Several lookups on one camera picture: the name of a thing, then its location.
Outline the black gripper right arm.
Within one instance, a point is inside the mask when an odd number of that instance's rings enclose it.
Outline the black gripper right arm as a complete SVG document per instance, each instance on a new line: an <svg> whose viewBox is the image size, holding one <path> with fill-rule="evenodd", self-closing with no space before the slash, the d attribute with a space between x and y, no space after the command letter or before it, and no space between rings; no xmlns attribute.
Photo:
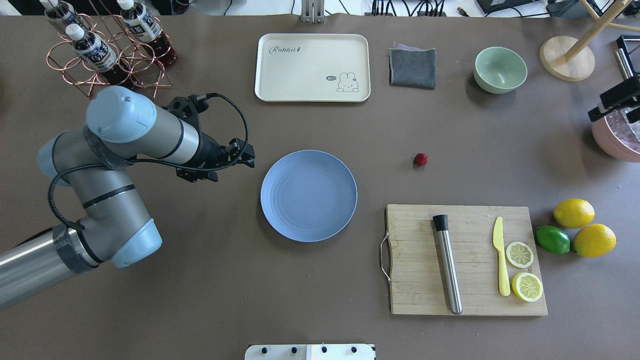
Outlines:
<svg viewBox="0 0 640 360"><path fill-rule="evenodd" d="M634 109L640 105L640 78L633 75L600 96L599 104L588 111L589 120L596 122L615 110Z"/></svg>

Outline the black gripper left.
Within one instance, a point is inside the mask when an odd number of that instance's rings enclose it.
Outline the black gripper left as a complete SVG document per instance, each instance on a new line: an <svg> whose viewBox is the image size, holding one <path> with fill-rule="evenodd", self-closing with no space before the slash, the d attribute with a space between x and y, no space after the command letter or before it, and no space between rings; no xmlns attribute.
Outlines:
<svg viewBox="0 0 640 360"><path fill-rule="evenodd" d="M201 130L199 114L208 107L206 95L176 96L164 109L178 118L181 135L174 149L164 156L164 161L185 168L177 168L176 175L187 182L198 180L217 182L218 176L212 168L227 164L230 153L230 166L244 165L255 168L255 155L249 151L249 144L238 138L231 139L226 148Z"/></svg>

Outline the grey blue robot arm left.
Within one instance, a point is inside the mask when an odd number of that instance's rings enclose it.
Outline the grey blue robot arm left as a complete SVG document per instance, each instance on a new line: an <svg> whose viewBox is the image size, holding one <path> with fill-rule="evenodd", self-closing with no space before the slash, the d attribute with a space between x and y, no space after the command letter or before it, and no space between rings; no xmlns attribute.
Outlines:
<svg viewBox="0 0 640 360"><path fill-rule="evenodd" d="M127 173L135 164L173 167L187 182L217 182L217 171L254 167L247 137L220 145L199 115L219 93L178 96L160 107L122 86L92 99L86 123L64 131L38 154L50 178L47 201L59 223L1 255L1 308L111 261L124 268L151 255L162 237Z"/></svg>

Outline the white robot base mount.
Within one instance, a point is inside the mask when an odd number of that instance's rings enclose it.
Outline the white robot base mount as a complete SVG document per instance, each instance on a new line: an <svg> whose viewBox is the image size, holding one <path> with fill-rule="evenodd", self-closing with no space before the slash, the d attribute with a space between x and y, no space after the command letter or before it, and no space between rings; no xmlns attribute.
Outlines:
<svg viewBox="0 0 640 360"><path fill-rule="evenodd" d="M374 344L254 344L247 347L245 360L375 360Z"/></svg>

